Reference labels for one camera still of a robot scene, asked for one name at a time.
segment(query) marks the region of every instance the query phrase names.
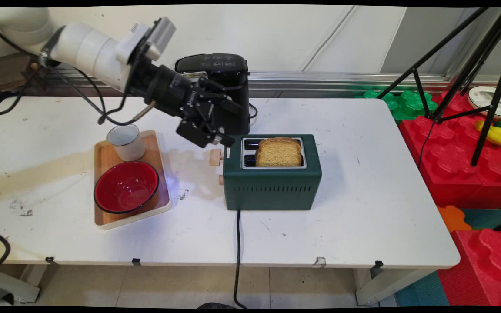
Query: black coffee maker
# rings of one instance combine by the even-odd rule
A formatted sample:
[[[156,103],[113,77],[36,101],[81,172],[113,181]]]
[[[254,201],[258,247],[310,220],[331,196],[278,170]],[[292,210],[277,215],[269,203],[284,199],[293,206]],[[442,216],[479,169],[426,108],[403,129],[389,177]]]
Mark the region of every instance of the black coffee maker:
[[[251,130],[247,60],[242,56],[213,53],[187,56],[175,62],[175,71],[196,83],[207,77],[225,87],[231,99],[243,107],[243,113],[213,111],[214,125],[223,127],[226,135],[246,135]]]

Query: table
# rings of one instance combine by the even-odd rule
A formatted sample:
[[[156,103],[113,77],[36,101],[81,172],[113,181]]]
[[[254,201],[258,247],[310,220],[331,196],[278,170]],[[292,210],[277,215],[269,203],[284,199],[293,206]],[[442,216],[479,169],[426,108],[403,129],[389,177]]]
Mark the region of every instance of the table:
[[[6,99],[0,110],[12,103]],[[119,98],[106,98],[109,109]],[[252,133],[312,133],[322,181],[309,211],[243,211],[242,266],[355,271],[359,304],[377,302],[459,253],[392,115],[378,99],[251,99]],[[145,106],[129,98],[114,119]],[[171,210],[111,230],[94,224],[94,145],[113,127],[79,97],[23,97],[0,117],[0,232],[6,263],[234,266],[235,218],[209,151],[175,133],[178,117],[152,110]],[[0,256],[3,253],[0,244]],[[368,269],[382,261],[382,274]]]

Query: orange foam block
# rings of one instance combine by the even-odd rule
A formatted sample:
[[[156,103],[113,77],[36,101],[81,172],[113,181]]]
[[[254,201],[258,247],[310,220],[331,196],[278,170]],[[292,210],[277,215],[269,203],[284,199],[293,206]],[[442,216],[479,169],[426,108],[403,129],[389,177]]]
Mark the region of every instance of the orange foam block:
[[[454,230],[473,230],[473,228],[465,222],[465,213],[455,206],[445,206],[444,208],[438,206],[438,211],[450,233]]]

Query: toaster lever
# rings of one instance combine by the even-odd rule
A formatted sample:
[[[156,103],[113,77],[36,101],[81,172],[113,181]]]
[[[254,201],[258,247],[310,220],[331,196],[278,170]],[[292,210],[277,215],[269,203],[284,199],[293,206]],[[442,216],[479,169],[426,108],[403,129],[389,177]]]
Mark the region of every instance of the toaster lever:
[[[223,160],[223,149],[211,149],[208,164],[211,166],[219,166],[221,160]]]

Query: toast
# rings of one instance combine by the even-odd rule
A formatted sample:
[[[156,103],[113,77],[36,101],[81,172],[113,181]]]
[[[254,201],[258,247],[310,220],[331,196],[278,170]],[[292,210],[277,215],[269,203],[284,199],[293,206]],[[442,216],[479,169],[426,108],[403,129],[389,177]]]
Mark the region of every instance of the toast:
[[[289,137],[264,139],[258,144],[256,166],[293,167],[301,166],[301,145]]]

